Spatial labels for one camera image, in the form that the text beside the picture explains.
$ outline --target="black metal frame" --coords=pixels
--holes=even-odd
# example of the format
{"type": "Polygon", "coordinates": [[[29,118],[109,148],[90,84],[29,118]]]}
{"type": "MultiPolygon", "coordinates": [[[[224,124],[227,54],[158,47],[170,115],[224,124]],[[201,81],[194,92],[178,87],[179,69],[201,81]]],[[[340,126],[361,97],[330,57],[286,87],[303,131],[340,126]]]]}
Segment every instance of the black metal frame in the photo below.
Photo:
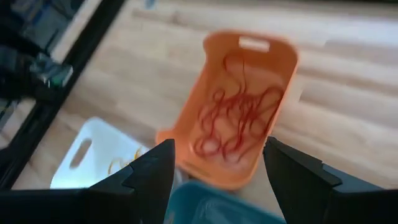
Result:
{"type": "Polygon", "coordinates": [[[73,74],[53,103],[36,102],[7,148],[0,151],[0,189],[11,189],[84,71],[125,0],[102,0],[63,63],[73,74]]]}

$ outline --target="orange plastic basket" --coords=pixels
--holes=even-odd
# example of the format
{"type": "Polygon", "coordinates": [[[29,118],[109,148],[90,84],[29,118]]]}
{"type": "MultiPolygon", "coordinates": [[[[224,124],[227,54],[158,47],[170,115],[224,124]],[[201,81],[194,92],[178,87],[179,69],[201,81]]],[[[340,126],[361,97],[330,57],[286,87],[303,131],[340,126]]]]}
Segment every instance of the orange plastic basket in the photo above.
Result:
{"type": "Polygon", "coordinates": [[[192,176],[235,190],[253,176],[298,62],[286,41],[231,30],[209,35],[206,64],[173,129],[176,163],[192,176]]]}

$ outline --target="wooden floor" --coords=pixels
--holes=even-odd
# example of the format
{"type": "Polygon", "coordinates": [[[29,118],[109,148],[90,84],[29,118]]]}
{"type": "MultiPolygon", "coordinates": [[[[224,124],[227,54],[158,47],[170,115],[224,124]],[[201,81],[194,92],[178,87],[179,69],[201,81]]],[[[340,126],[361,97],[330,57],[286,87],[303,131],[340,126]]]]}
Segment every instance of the wooden floor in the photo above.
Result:
{"type": "MultiPolygon", "coordinates": [[[[98,0],[89,0],[54,55],[62,59],[98,0]]],[[[331,166],[398,187],[398,14],[383,6],[290,1],[129,1],[16,182],[48,188],[86,119],[99,116],[145,145],[171,127],[204,62],[212,30],[290,39],[301,62],[272,135],[331,166]]],[[[5,135],[29,111],[23,103],[5,135]]],[[[240,196],[280,210],[261,161],[240,196]]]]}

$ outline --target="teal plastic basket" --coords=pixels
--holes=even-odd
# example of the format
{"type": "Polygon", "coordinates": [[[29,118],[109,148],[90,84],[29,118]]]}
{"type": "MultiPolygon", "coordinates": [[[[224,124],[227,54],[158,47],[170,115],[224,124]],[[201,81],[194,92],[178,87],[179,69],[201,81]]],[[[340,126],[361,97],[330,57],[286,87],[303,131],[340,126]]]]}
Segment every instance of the teal plastic basket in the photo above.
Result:
{"type": "Polygon", "coordinates": [[[285,221],[226,192],[188,182],[170,197],[165,224],[281,224],[285,221]]]}

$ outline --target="white plastic basket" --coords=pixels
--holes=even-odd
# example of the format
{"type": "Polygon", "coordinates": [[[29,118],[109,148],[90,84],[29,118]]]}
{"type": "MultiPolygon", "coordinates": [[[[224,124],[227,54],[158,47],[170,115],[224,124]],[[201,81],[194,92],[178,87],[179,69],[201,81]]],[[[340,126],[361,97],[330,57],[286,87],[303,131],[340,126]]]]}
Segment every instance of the white plastic basket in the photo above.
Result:
{"type": "Polygon", "coordinates": [[[100,118],[90,118],[80,132],[51,181],[51,189],[90,187],[122,169],[149,149],[100,118]],[[72,160],[85,140],[91,140],[78,167],[72,160]]]}

